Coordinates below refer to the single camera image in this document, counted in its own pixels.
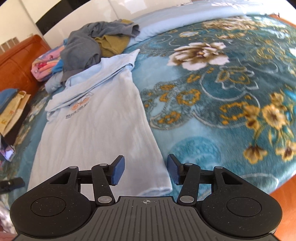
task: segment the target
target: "wooden headboard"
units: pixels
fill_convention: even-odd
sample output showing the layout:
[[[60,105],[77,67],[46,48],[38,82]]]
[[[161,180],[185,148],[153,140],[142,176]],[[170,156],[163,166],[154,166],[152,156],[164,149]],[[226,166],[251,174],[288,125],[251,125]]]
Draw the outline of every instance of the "wooden headboard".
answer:
[[[48,50],[48,44],[40,36],[34,35],[0,55],[0,91],[17,88],[33,97],[42,83],[32,75],[32,63]]]

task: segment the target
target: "smartphone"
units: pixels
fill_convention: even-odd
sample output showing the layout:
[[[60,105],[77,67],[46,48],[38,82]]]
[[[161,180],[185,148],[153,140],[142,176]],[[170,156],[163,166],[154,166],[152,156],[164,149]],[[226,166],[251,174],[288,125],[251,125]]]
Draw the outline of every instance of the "smartphone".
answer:
[[[0,162],[3,161],[11,161],[15,155],[15,150],[11,145],[9,145],[4,137],[1,135],[1,143],[0,143]]]

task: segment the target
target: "metal screw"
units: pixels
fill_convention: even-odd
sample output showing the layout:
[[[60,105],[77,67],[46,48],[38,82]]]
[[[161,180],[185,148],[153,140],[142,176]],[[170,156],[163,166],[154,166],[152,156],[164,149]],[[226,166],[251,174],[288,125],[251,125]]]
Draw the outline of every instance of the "metal screw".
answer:
[[[180,197],[180,201],[183,203],[191,203],[194,201],[194,197],[191,196],[182,196]]]
[[[109,203],[112,201],[112,198],[109,196],[101,196],[98,198],[98,202],[100,203]]]

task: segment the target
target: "gray ribbed plate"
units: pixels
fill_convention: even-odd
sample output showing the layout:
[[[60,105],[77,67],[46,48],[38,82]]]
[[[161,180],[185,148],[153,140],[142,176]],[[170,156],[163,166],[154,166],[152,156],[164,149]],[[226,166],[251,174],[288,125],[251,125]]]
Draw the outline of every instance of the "gray ribbed plate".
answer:
[[[21,234],[15,240],[38,239]],[[91,220],[78,231],[51,240],[247,241],[217,233],[201,220],[193,207],[180,206],[171,197],[121,197],[112,206],[98,208]],[[277,241],[271,234],[256,240]]]

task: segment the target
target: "teal blanket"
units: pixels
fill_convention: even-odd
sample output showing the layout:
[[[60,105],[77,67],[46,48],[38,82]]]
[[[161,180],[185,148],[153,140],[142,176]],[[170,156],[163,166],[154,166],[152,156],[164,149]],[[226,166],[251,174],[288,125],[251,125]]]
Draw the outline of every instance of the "teal blanket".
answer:
[[[125,53],[135,49],[133,81],[164,159],[224,166],[268,193],[295,174],[294,28],[265,16],[223,18]],[[199,199],[209,193],[201,187]]]

